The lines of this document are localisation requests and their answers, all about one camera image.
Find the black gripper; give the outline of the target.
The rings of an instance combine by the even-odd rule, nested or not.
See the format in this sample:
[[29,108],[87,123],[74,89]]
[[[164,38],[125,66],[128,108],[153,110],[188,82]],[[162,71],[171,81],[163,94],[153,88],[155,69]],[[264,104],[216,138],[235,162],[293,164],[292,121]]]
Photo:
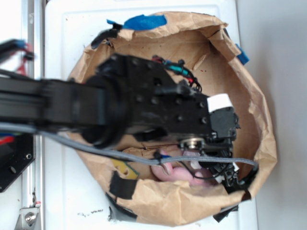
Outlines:
[[96,73],[120,107],[124,134],[138,141],[176,140],[191,148],[230,149],[238,116],[226,93],[207,96],[176,83],[156,62],[120,54],[100,64]]

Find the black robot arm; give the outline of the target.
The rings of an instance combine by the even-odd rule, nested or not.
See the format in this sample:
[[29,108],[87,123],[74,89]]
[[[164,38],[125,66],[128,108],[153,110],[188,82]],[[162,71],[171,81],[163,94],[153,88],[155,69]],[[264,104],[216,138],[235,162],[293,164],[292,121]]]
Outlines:
[[[175,82],[169,70],[185,79]],[[124,135],[139,142],[200,138],[230,146],[239,129],[230,103],[219,105],[192,88],[183,62],[165,64],[114,54],[84,83],[1,78],[0,134],[70,131],[102,148]]]

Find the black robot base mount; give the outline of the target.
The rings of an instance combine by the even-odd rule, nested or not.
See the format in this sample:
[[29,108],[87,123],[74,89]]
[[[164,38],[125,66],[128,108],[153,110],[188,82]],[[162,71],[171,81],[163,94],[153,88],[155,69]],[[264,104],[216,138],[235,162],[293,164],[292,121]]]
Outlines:
[[5,192],[34,159],[34,137],[32,135],[1,136],[0,191]]

